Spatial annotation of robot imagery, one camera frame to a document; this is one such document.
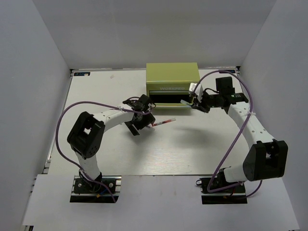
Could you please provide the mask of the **red gel pen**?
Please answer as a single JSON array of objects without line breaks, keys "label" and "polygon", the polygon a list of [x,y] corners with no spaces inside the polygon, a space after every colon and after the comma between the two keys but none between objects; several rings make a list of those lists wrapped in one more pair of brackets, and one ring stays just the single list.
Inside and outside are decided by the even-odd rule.
[{"label": "red gel pen", "polygon": [[156,127],[156,126],[166,124],[166,123],[170,123],[170,122],[173,122],[173,121],[176,121],[176,118],[172,118],[172,119],[164,120],[164,121],[161,121],[161,122],[153,123],[152,127]]}]

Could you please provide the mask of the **green metal drawer chest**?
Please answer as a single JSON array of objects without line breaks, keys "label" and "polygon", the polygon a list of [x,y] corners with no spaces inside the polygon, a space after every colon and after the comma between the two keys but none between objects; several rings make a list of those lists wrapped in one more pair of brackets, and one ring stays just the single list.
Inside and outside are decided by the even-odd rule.
[{"label": "green metal drawer chest", "polygon": [[197,63],[147,63],[146,94],[160,109],[189,108],[191,83],[200,80]]}]

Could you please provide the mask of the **green gel pen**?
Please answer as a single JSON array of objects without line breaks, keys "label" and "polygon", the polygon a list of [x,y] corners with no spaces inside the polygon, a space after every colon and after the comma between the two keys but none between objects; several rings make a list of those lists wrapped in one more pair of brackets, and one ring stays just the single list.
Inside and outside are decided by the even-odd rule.
[{"label": "green gel pen", "polygon": [[187,101],[184,101],[184,100],[181,100],[180,103],[186,105],[186,106],[189,106],[189,107],[192,107],[192,103],[188,103]]}]

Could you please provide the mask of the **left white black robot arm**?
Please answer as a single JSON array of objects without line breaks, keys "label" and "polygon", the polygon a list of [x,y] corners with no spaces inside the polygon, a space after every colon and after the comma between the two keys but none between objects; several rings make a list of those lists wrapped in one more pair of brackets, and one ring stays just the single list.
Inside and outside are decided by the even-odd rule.
[{"label": "left white black robot arm", "polygon": [[125,124],[132,135],[138,136],[139,130],[155,122],[151,111],[156,104],[144,94],[126,99],[119,106],[103,106],[109,110],[97,114],[81,113],[67,137],[81,166],[79,176],[91,192],[97,192],[102,187],[102,173],[98,168],[96,153],[104,133]]}]

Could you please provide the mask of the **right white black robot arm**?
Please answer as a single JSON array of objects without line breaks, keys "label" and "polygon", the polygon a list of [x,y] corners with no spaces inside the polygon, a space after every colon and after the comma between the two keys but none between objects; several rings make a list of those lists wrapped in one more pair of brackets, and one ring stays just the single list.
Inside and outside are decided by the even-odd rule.
[{"label": "right white black robot arm", "polygon": [[221,108],[236,123],[240,136],[245,138],[249,152],[244,161],[222,168],[219,164],[207,185],[207,191],[228,192],[246,181],[281,178],[285,173],[288,145],[269,134],[252,112],[251,101],[243,93],[236,93],[231,77],[216,79],[216,93],[208,94],[200,83],[190,84],[192,108],[208,113]]}]

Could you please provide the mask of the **right blue corner label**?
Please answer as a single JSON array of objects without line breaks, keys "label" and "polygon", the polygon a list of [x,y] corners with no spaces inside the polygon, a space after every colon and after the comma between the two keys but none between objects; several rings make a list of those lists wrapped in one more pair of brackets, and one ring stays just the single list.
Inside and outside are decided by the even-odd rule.
[{"label": "right blue corner label", "polygon": [[236,71],[235,71],[235,70],[225,70],[225,71],[228,71],[228,72],[230,72],[230,73],[236,74]]}]

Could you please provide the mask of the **blue corner label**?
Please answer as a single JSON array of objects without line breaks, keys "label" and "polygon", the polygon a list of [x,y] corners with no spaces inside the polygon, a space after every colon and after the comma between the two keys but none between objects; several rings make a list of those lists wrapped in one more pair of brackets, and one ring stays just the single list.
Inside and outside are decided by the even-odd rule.
[{"label": "blue corner label", "polygon": [[83,76],[89,76],[90,72],[75,72],[74,76],[83,77]]},{"label": "blue corner label", "polygon": [[228,72],[230,72],[230,73],[236,74],[236,71],[235,71],[235,70],[225,70],[225,71],[228,71]]}]

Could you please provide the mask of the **left blue corner label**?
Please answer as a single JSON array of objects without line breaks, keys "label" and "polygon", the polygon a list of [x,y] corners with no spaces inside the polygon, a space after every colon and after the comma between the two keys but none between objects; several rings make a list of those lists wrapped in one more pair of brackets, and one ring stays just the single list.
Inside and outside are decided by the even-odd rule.
[{"label": "left blue corner label", "polygon": [[83,76],[89,76],[90,72],[75,72],[74,76],[83,77]]}]

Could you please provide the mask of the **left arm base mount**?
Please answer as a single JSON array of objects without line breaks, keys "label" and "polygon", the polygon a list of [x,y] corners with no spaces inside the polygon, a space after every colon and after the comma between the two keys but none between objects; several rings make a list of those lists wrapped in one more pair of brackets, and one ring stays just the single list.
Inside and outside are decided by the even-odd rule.
[{"label": "left arm base mount", "polygon": [[80,176],[75,176],[70,195],[71,203],[95,203],[95,204],[110,204],[115,203],[121,190],[121,176],[103,176],[102,183],[108,187],[108,190],[99,184],[90,187]]}]

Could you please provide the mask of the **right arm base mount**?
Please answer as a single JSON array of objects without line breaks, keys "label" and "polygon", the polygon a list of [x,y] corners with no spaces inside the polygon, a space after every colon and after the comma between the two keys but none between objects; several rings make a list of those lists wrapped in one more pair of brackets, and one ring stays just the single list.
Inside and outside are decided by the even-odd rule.
[{"label": "right arm base mount", "polygon": [[200,178],[195,184],[201,189],[203,205],[235,205],[247,204],[246,190],[243,184],[218,192],[208,192],[210,177]]}]

